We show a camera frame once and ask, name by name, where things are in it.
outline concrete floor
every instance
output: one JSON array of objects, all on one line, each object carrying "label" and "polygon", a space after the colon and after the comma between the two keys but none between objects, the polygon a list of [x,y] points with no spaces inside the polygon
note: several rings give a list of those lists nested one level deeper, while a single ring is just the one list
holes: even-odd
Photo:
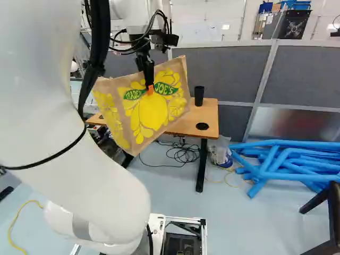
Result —
[{"label": "concrete floor", "polygon": [[[167,149],[153,143],[141,157],[150,165],[179,165],[166,158]],[[299,207],[314,196],[300,183],[269,182],[250,200],[246,195],[250,184],[239,175],[230,174],[227,180],[237,188],[224,182],[205,182],[203,193],[198,194],[194,191],[197,169],[198,160],[182,168],[150,168],[138,158],[128,168],[149,190],[153,213],[207,219],[208,254],[296,255],[329,239],[326,203],[306,215],[298,213]],[[226,174],[210,163],[206,173],[210,181],[221,181]],[[5,178],[0,178],[0,184],[4,181]],[[6,231],[20,205],[29,199],[46,201],[21,184],[0,203],[0,254],[20,254],[9,246]],[[71,241],[47,226],[42,211],[35,205],[23,211],[13,231],[13,239],[34,255],[66,255],[73,247]],[[82,248],[80,255],[85,254],[98,253]]]}]

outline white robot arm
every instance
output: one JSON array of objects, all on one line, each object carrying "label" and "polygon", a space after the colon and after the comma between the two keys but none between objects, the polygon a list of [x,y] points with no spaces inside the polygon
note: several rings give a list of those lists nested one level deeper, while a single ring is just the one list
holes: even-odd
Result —
[{"label": "white robot arm", "polygon": [[[111,1],[110,12],[140,33],[151,13],[141,10],[153,9],[145,2]],[[131,254],[149,219],[150,196],[98,148],[72,103],[80,0],[5,0],[3,6],[0,166],[52,201],[45,215],[55,230],[105,254]]]}]

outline paper bag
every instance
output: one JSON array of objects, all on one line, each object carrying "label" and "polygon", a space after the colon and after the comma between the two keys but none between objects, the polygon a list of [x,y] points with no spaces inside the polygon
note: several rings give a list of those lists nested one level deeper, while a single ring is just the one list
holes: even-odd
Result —
[{"label": "paper bag", "polygon": [[136,156],[189,110],[185,56],[155,66],[152,94],[142,72],[100,78],[92,91],[115,142]]}]

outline gray cubicle partition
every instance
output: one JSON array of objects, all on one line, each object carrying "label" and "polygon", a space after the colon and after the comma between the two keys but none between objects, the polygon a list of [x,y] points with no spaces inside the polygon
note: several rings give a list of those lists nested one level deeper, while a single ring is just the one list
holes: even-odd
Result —
[{"label": "gray cubicle partition", "polygon": [[[203,85],[205,97],[219,100],[220,134],[233,141],[340,137],[340,45],[327,41],[253,40],[220,46],[179,46],[169,54],[172,58],[180,55],[186,56],[191,96],[195,86]],[[167,61],[168,55],[152,50],[151,58],[158,64]],[[135,55],[109,52],[105,76],[136,72],[134,59]],[[303,132],[278,130],[278,120],[293,121],[297,129],[312,127],[312,132],[299,136]]]},{"label": "gray cubicle partition", "polygon": [[253,103],[270,46],[174,48],[173,58],[185,55],[190,94],[205,86],[205,97]]},{"label": "gray cubicle partition", "polygon": [[340,49],[279,46],[262,103],[340,108]]},{"label": "gray cubicle partition", "polygon": [[235,46],[210,48],[174,48],[173,58],[185,55],[188,83],[193,97],[195,86],[205,86],[205,97],[217,98],[220,103],[219,132],[242,141],[251,107],[237,106],[254,103],[270,46]]},{"label": "gray cubicle partition", "polygon": [[[163,54],[158,50],[151,50],[150,57],[155,61],[156,65],[168,61],[167,54]],[[135,54],[116,55],[113,51],[108,52],[105,62],[106,72],[104,77],[115,78],[138,72],[135,58]]]}]

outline wooden desk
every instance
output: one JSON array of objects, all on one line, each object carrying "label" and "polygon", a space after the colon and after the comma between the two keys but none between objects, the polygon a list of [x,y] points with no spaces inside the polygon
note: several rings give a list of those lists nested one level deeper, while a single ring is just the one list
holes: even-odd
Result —
[{"label": "wooden desk", "polygon": [[[106,125],[101,117],[101,113],[93,115],[86,122],[92,125]],[[197,123],[207,123],[207,130],[198,130]],[[175,125],[169,127],[164,133],[174,135],[185,135],[189,137],[201,138],[200,166],[197,173],[196,191],[202,192],[207,162],[207,139],[218,139],[218,101],[215,98],[204,98],[203,105],[197,107],[194,98],[190,101],[190,111],[182,116]],[[126,159],[122,166],[127,167],[133,157],[126,154]]]}]

